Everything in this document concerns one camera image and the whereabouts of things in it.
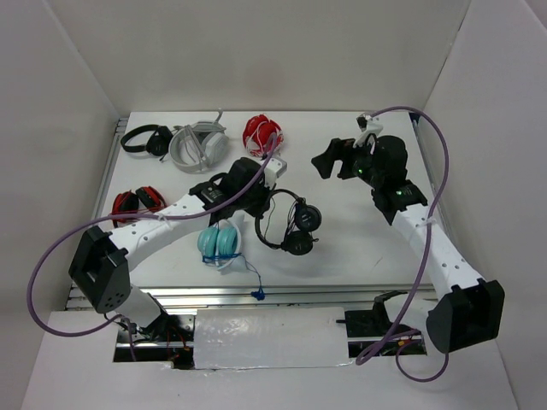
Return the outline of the black wired headphones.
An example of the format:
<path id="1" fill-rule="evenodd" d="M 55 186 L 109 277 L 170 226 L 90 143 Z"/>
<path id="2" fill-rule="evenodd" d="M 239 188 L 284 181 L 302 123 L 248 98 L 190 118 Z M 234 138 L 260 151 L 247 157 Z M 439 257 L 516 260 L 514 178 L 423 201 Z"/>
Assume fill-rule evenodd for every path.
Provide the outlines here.
<path id="1" fill-rule="evenodd" d="M 261 218 L 269 209 L 270 202 L 280 194 L 291 196 L 293 204 L 287 215 L 287 226 L 282 241 L 272 243 L 262 232 Z M 318 241 L 312 233 L 321 227 L 321 223 L 321 211 L 317 207 L 309 205 L 304 197 L 298 196 L 290 190 L 276 189 L 268 194 L 266 203 L 255 217 L 254 228 L 258 239 L 270 249 L 280 249 L 291 255 L 302 256 L 308 254 L 314 243 Z"/>

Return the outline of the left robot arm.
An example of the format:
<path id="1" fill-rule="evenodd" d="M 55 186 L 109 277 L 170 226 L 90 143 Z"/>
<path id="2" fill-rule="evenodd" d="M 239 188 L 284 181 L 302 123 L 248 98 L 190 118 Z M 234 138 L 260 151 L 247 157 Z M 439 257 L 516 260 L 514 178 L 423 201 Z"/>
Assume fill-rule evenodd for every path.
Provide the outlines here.
<path id="1" fill-rule="evenodd" d="M 112 231 L 83 233 L 69 275 L 97 313 L 128 318 L 151 341 L 168 330 L 162 305 L 130 280 L 131 271 L 155 252 L 239 210 L 256 214 L 287 165 L 279 158 L 242 157 L 230 170 L 197 184 L 172 205 Z"/>

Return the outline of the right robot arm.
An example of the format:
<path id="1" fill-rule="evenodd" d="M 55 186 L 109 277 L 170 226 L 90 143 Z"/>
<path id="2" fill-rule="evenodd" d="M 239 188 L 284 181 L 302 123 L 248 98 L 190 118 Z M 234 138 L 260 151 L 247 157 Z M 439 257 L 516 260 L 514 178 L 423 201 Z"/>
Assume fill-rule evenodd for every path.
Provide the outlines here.
<path id="1" fill-rule="evenodd" d="M 312 159 L 323 179 L 332 175 L 336 161 L 340 179 L 359 178 L 372 189 L 375 207 L 418 256 L 430 278 L 437 302 L 390 293 L 375 300 L 372 323 L 381 334 L 400 325 L 419 330 L 427 347 L 448 354 L 497 338 L 505 292 L 498 281 L 487 281 L 470 266 L 429 214 L 432 205 L 407 178 L 408 153 L 404 141 L 383 136 L 359 146 L 351 139 L 334 138 L 326 151 Z"/>

